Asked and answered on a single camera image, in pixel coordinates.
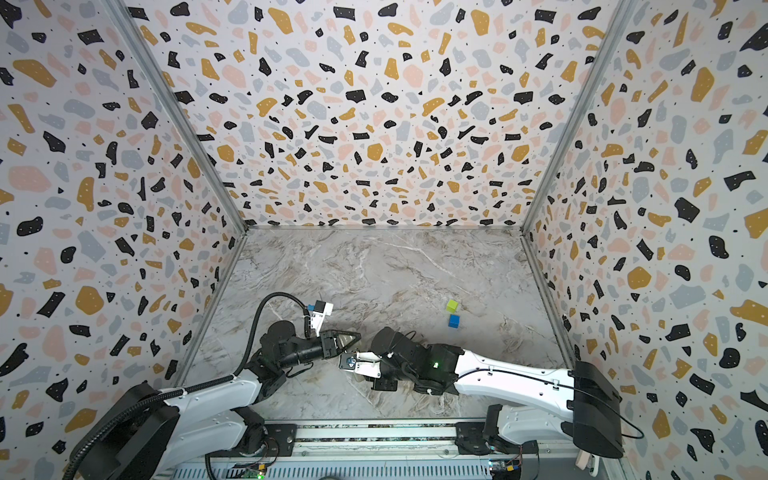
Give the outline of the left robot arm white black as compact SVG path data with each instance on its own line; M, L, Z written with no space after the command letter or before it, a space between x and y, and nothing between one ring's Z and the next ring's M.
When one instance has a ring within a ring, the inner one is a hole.
M213 452L252 453L265 436L252 405L284 385L291 368L337 358L360 338L343 330L300 338L292 323L279 321L238 373L178 389L136 385L76 445L63 476L151 479Z

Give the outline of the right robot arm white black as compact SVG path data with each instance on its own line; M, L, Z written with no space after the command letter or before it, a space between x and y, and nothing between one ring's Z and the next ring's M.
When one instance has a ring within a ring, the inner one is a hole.
M579 449L602 458L624 455L621 396L587 362L577 361L571 369L526 367L458 346L424 345L385 327L369 352L340 364L371 381L376 391L395 391L400 381L409 381L425 395L477 395L534 407Z

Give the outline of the white remote control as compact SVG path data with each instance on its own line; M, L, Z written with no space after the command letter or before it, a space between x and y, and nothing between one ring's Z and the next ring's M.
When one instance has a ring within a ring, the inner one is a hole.
M344 351L339 357L339 368L341 370L353 371L357 363L357 355L354 351Z

